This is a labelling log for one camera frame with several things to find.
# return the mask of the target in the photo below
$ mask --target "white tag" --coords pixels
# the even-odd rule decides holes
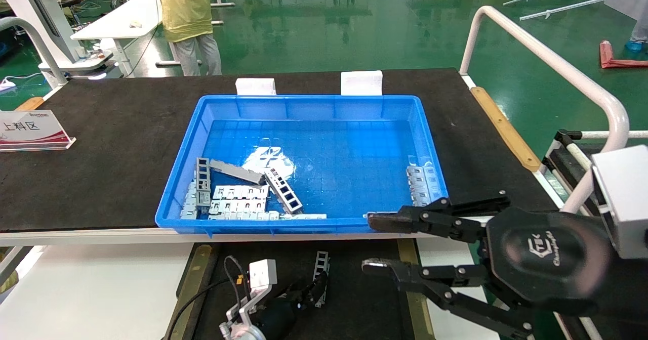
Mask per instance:
[[[382,96],[382,71],[342,72],[342,96]]]
[[[239,96],[275,96],[274,78],[238,78],[236,94]]]

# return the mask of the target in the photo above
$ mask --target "black cable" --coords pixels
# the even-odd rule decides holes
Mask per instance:
[[[227,270],[227,259],[230,259],[234,262],[234,264],[238,264],[236,259],[232,257],[232,255],[229,255],[228,257],[225,257],[225,260],[223,260],[223,268],[225,269],[225,275],[227,275],[227,279],[229,279],[229,283],[232,285],[232,288],[234,289],[234,294],[236,295],[236,312],[241,309],[241,298],[238,295],[238,289],[236,289],[236,283],[234,283],[234,278],[229,274],[229,271]]]
[[[221,280],[220,282],[216,282],[213,284],[208,285],[204,289],[202,289],[200,292],[194,294],[193,297],[183,305],[178,312],[176,312],[176,315],[174,315],[173,320],[171,321],[171,327],[169,327],[169,332],[167,332],[167,336],[165,336],[166,340],[171,340],[171,334],[173,333],[173,329],[176,327],[176,324],[178,323],[178,320],[180,320],[180,315],[182,315],[185,310],[187,310],[187,307],[193,303],[193,301],[196,300],[196,298],[200,297],[202,294],[205,294],[209,289],[212,289],[213,287],[216,287],[219,284],[224,284],[227,283],[227,280]]]
[[[223,261],[223,267],[225,268],[225,274],[229,277],[229,273],[227,272],[227,266],[226,266],[226,261],[227,259],[230,259],[232,262],[234,262],[234,265],[238,268],[239,273],[241,276],[243,276],[243,289],[245,290],[245,296],[248,298],[248,301],[252,300],[252,297],[250,297],[250,279],[248,278],[248,273],[241,268],[241,264],[238,263],[238,260],[236,258],[232,257],[232,255],[228,255],[225,257],[225,260]]]

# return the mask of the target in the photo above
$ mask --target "sign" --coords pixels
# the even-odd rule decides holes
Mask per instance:
[[[0,151],[65,150],[75,141],[51,110],[0,112]]]

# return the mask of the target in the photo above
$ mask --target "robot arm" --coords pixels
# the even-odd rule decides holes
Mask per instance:
[[[623,260],[604,224],[564,212],[530,213],[505,199],[452,206],[442,198],[426,207],[403,206],[398,213],[369,213],[375,230],[425,232],[479,242],[476,266],[419,267],[368,259],[364,273],[391,276],[400,291],[419,292],[444,310],[511,338],[533,331],[534,310],[572,316],[594,314],[646,322],[645,260]],[[502,209],[486,224],[454,216]],[[502,310],[454,292],[451,287],[484,285],[505,303]]]
[[[451,289],[488,283],[489,272],[485,266],[419,267],[398,260],[367,259],[362,263],[362,271],[391,276],[399,291],[422,293],[442,310],[507,337],[527,338],[532,333],[531,312],[505,311]]]

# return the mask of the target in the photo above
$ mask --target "yellow shirt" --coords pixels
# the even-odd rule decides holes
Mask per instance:
[[[213,33],[209,0],[160,0],[167,41],[176,43]]]

